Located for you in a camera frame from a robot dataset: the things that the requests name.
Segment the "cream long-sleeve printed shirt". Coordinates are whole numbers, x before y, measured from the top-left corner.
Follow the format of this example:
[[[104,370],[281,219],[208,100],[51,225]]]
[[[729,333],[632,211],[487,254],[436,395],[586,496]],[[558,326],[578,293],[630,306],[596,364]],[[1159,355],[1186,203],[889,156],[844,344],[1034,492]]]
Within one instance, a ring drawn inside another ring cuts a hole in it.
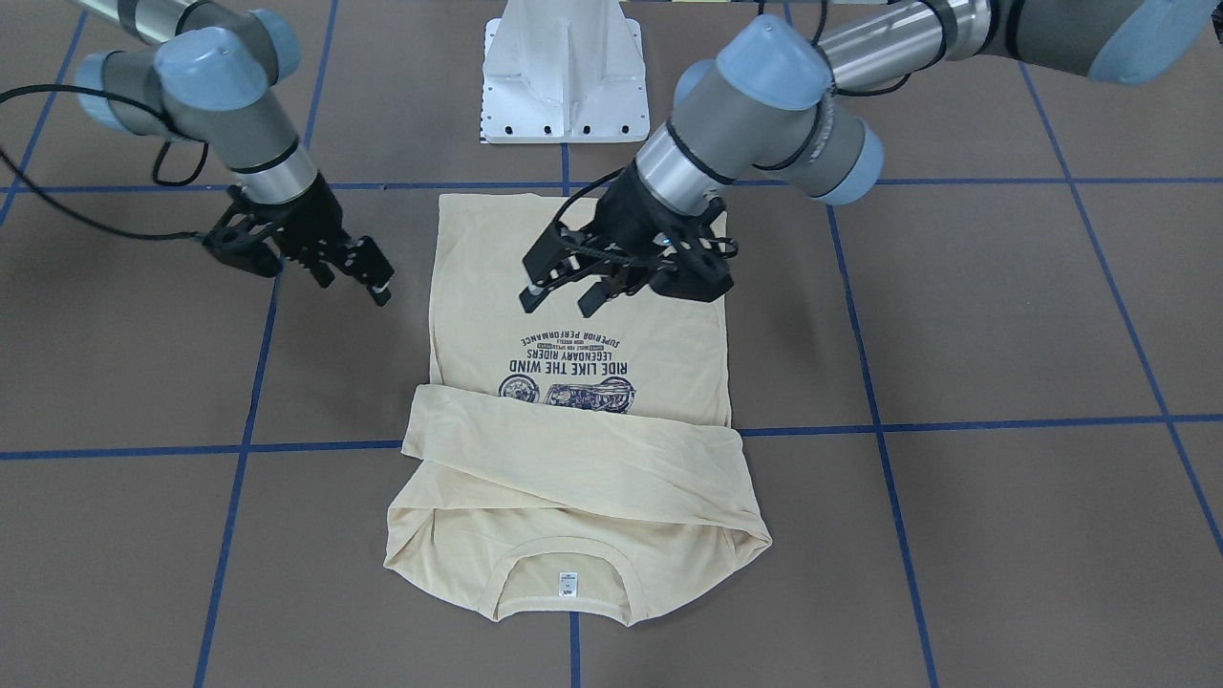
[[[525,313],[523,254],[563,202],[440,196],[429,380],[384,567],[501,621],[671,613],[773,540],[731,426],[722,299],[645,290]]]

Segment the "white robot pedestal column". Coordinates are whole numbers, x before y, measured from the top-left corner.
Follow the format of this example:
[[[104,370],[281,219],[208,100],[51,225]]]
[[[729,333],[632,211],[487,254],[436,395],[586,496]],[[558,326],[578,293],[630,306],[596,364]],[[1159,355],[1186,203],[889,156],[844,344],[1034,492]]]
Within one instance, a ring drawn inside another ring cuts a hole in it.
[[[642,142],[641,26],[619,1],[510,1],[483,31],[481,139]]]

